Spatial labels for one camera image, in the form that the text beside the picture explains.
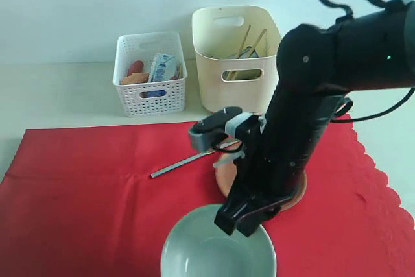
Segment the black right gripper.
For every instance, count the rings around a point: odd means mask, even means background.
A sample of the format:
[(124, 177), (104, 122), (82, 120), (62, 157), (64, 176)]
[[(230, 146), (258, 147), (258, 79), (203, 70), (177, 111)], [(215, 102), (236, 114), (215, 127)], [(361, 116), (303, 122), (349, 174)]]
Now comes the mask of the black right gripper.
[(343, 99), (341, 93), (292, 91), (279, 82), (266, 124), (247, 145), (246, 159), (215, 225), (227, 235), (238, 230), (250, 237), (274, 218), (294, 197), (300, 175)]

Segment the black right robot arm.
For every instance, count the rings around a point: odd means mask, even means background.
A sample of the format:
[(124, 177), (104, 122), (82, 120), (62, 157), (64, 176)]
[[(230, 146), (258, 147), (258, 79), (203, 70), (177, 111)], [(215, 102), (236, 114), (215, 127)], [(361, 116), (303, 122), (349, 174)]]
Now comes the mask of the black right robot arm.
[(215, 217), (229, 235), (252, 235), (294, 198), (314, 148), (349, 92), (413, 87), (414, 3), (391, 0), (379, 12), (326, 30), (302, 24), (282, 39), (277, 69), (266, 112), (226, 123), (243, 151)]

